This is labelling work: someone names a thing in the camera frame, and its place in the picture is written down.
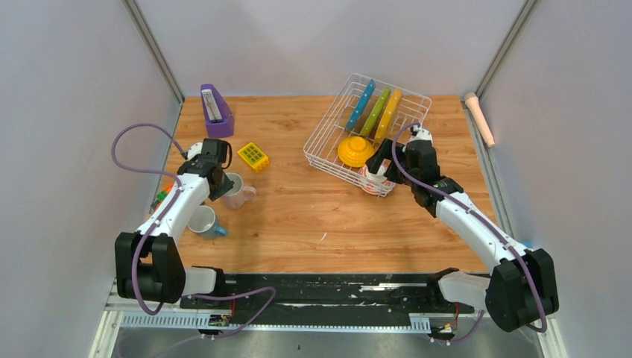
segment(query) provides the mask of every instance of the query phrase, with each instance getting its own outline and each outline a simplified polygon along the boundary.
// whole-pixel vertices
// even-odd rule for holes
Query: pink object
[[[487,125],[487,120],[485,120],[485,115],[483,115],[483,111],[481,110],[478,97],[476,97],[474,93],[468,93],[465,95],[464,100],[465,105],[470,109],[470,112],[472,112],[474,122],[478,126],[478,131],[481,132],[485,144],[487,144],[487,147],[493,148],[496,142],[494,142],[492,131],[490,131],[490,127]]]
[[[256,189],[245,186],[239,174],[226,173],[226,176],[234,183],[233,188],[221,197],[226,207],[239,209],[246,201],[251,201],[256,197]]]

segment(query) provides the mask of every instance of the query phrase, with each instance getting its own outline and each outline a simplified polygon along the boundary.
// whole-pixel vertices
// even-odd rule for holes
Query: purple pen holder
[[[206,109],[206,105],[204,105],[204,97],[202,97],[202,91],[207,89],[211,90],[213,98],[218,105],[219,113],[221,114],[221,120],[219,122],[211,122],[209,119],[209,113]],[[235,133],[235,118],[233,117],[233,112],[230,111],[224,97],[219,94],[215,86],[212,84],[203,84],[200,87],[200,97],[202,98],[204,122],[209,138],[226,138],[232,136]]]

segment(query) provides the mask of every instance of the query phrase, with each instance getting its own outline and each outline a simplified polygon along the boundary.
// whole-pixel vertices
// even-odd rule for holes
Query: black base
[[[114,244],[116,258],[116,288],[123,298],[135,298],[132,285],[132,259],[142,238],[140,232],[121,233]],[[176,244],[170,236],[150,235],[140,257],[151,253],[152,263],[138,262],[138,285],[146,301],[173,304],[180,299],[185,283],[185,272]]]
[[[409,313],[454,313],[449,302],[437,302],[429,287],[403,286],[384,291],[360,292],[362,286],[380,283],[426,283],[428,274],[226,274],[227,294],[252,291],[264,286],[276,289],[273,305],[256,320],[257,324],[330,326],[408,326]],[[268,294],[236,301],[231,323],[245,323],[268,299]],[[311,304],[293,307],[282,304]],[[338,307],[321,305],[345,305]],[[228,310],[230,302],[180,301],[182,308]],[[474,309],[460,305],[461,313]]]
[[[522,258],[533,277],[545,315],[557,312],[560,304],[553,259],[543,249],[530,251]],[[517,260],[504,260],[494,268],[485,305],[494,323],[505,332],[512,332],[540,317]]]

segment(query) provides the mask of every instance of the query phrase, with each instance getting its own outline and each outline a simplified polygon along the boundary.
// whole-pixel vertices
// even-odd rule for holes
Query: blue cup
[[[228,235],[228,230],[219,225],[215,211],[206,205],[195,208],[187,227],[197,235],[207,239]]]

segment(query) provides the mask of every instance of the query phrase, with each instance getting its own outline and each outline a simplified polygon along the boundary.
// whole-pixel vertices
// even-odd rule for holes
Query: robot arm
[[[511,332],[539,318],[535,299],[525,282],[516,257],[508,250],[513,246],[527,264],[534,279],[538,295],[543,303],[546,315],[558,308],[557,285],[553,260],[546,251],[532,251],[501,231],[470,200],[453,179],[440,174],[437,153],[432,147],[432,135],[422,128],[411,129],[411,139],[406,145],[396,144],[396,158],[404,170],[413,178],[435,189],[451,195],[466,204],[467,210],[443,195],[428,191],[409,181],[392,163],[392,145],[385,139],[379,149],[367,161],[368,171],[377,173],[384,159],[391,160],[386,177],[394,183],[405,183],[411,187],[415,201],[444,224],[452,228],[481,258],[490,272],[490,277],[465,274],[456,268],[449,268],[434,274],[428,281],[442,299],[449,302],[461,302],[476,309],[486,310],[494,322],[503,330]],[[488,227],[483,225],[470,212],[476,211],[484,220],[497,229],[508,241],[503,245]]]
[[[233,188],[233,182],[224,174],[222,165],[227,160],[230,144],[219,139],[205,139],[196,143],[188,152],[187,161],[178,169],[182,186],[174,185],[164,200],[169,203],[177,190],[180,195],[162,219],[157,218],[166,210],[158,210],[133,233],[121,233],[116,239],[116,283],[118,295],[135,298],[131,266],[133,253],[143,235],[148,240],[141,248],[141,258],[151,254],[151,263],[138,264],[138,283],[146,301],[174,303],[184,295],[207,294],[215,291],[218,271],[213,268],[184,268],[177,244],[195,209],[206,198],[212,201]],[[157,226],[148,233],[150,226]]]

